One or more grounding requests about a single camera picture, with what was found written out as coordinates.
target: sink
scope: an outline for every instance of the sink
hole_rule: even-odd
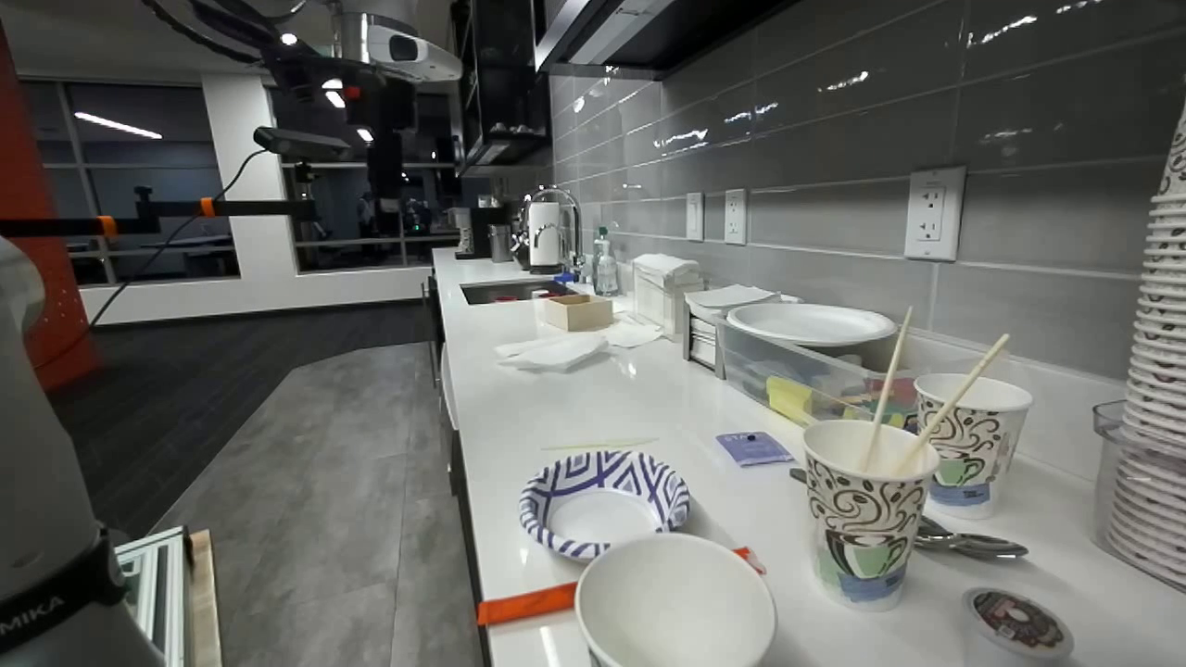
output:
[[[566,297],[571,290],[555,281],[485,281],[485,284],[461,284],[466,305],[511,305],[511,301],[538,301],[538,297]]]
[[[879,312],[792,305],[792,301],[733,306],[727,321],[773,344],[802,344],[802,349],[852,349],[852,344],[895,335],[899,330]]]

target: orange wall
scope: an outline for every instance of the orange wall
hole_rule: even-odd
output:
[[[30,128],[30,112],[15,76],[0,25],[0,218],[52,218],[50,177]],[[72,386],[96,371],[77,281],[65,240],[15,240],[41,269],[46,318],[28,335],[46,387]]]

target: blue and white plate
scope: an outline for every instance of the blue and white plate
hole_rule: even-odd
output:
[[[523,528],[566,559],[650,532],[673,532],[694,505],[691,486],[644,452],[584,452],[550,461],[519,495]]]

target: white countertop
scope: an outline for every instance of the white countertop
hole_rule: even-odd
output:
[[[519,489],[575,449],[644,449],[669,459],[696,495],[694,532],[750,544],[767,566],[779,637],[767,662],[936,662],[960,654],[960,592],[1001,586],[1054,606],[1074,633],[1082,667],[1186,662],[1186,596],[1110,555],[1093,536],[1093,495],[1015,461],[999,516],[975,528],[1031,544],[1027,563],[912,555],[904,600],[885,610],[838,602],[813,570],[805,489],[785,465],[742,470],[716,432],[767,431],[802,456],[802,431],[754,403],[673,342],[617,353],[571,374],[501,365],[497,344],[555,334],[533,305],[471,306],[461,284],[526,276],[511,261],[435,250],[445,318],[445,386],[465,438],[477,576],[485,596],[575,580],[519,524]],[[497,667],[586,667],[575,613],[491,629]]]

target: stack of plates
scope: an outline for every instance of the stack of plates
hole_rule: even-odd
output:
[[[1186,587],[1186,196],[1153,201],[1128,400],[1100,470],[1100,536]]]

